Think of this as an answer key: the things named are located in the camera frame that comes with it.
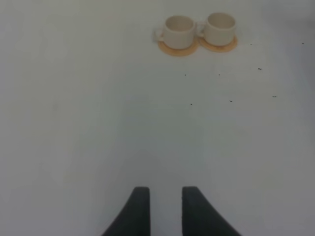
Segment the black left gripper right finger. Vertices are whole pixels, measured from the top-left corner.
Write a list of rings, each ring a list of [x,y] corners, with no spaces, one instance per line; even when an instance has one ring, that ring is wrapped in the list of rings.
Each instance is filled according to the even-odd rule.
[[[182,188],[182,235],[238,236],[239,233],[216,211],[199,188]]]

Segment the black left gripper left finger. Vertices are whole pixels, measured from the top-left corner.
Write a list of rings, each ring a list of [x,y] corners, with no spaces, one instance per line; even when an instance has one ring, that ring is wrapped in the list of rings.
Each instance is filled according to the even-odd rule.
[[[118,216],[103,236],[150,235],[150,189],[135,187]]]

